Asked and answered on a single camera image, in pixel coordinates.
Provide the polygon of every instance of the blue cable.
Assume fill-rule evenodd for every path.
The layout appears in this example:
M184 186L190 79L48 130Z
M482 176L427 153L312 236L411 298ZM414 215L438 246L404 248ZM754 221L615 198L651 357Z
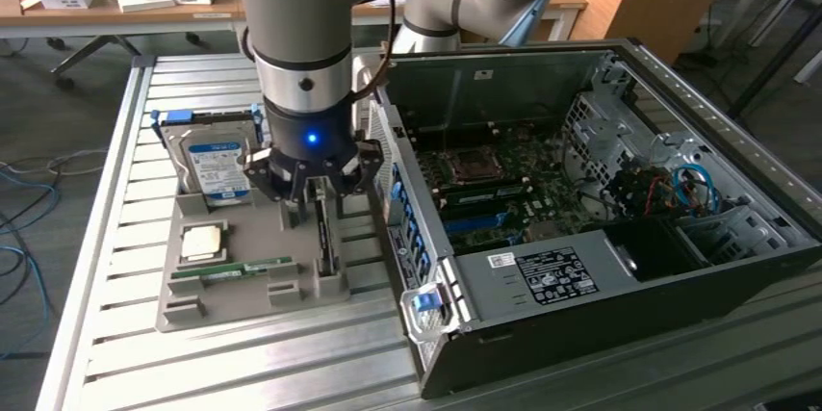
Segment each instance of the blue cable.
M679 190L679 170L693 170L695 171L702 178L705 178L705 186L707 187L707 190L710 192L710 211L715 214L717 211L719 210L719 194L717 193L717 189L714 188L714 182L710 178L710 174L707 173L707 170L705 170L705 167L697 165L697 164L683 164L682 166L679 166L678 168L675 168L673 170L673 172L670 173L671 176L671 183L673 183L673 187L677 193L677 197L679 198L679 201L682 202L682 204L685 204L686 206L691 205L691 202L689 201L687 196L685 195L685 193L682 192L682 190Z
M12 233L15 231L19 231L23 228L33 225L37 221L40 221L43 219L43 217L45 217L49 214L49 212L56 207L57 200L60 199L60 193L59 193L59 191L56 190L56 188L52 185L47 185L44 183L28 183L28 182L24 182L21 180L16 179L13 176L11 176L3 170L0 170L0 176L4 177L9 182L15 183L16 185L20 185L23 187L41 188L41 189L45 189L45 190L48 190L51 192L51 202L49 202L49 205L47 206L47 208L43 210L43 212L32 220L29 220L27 223L20 225L17 228L12 228L9 226L11 225L9 223L7 223L4 226L0 226L0 228L5 228L5 230L0 230L0 235L8 235L9 233Z
M40 327L37 328L35 333L28 337L28 339L25 339L15 348L12 348L11 350L8 350L5 353L0 355L0 361L3 361L15 352L20 351L37 338L37 336L43 334L43 331L45 331L47 327L49 326L49 303L47 299L47 287L45 287L45 284L43 283L43 275L40 274L40 267L37 267L37 262L35 262L35 259L32 259L31 256L25 252L23 252L21 249L16 247L11 247L9 245L0 245L0 250L7 250L9 252L13 252L15 254L21 255L28 260L28 265L31 265L31 268L35 272L35 277L37 279L37 286L40 288L40 299L43 300L43 322L40 324Z

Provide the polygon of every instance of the motherboard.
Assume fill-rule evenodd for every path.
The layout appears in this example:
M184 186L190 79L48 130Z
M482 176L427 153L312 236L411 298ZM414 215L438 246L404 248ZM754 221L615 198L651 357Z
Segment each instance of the motherboard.
M414 135L456 255L571 235L605 218L605 211L591 213L579 201L555 127L490 123Z

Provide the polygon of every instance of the metal slatted table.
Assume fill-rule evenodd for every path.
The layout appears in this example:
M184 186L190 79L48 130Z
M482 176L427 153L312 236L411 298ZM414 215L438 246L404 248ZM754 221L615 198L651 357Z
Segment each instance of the metal slatted table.
M343 223L358 229L342 249L350 301L155 332L176 177L148 113L258 101L254 65L239 55L135 63L39 410L726 410L822 381L815 266L719 321L423 401L379 245L360 231L370 217Z

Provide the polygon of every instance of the blue hard drive label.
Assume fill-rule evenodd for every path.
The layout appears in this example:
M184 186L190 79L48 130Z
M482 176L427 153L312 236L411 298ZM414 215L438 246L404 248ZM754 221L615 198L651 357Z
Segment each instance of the blue hard drive label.
M517 257L517 266L541 305L599 290L573 247Z
M240 164L240 143L195 144L188 147L188 155L206 196L212 199L232 199L248 194L251 184Z

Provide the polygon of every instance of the chair wheel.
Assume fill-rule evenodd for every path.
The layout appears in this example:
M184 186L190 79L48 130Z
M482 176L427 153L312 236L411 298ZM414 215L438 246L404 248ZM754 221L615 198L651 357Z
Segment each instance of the chair wheel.
M199 45L200 43L203 43L200 36L195 33L186 33L186 40L191 45Z
M47 44L55 50L60 50L60 51L68 50L68 47L65 46L65 42L63 41L63 39L47 38Z
M71 90L75 88L75 80L71 77L57 77L53 84L60 90Z

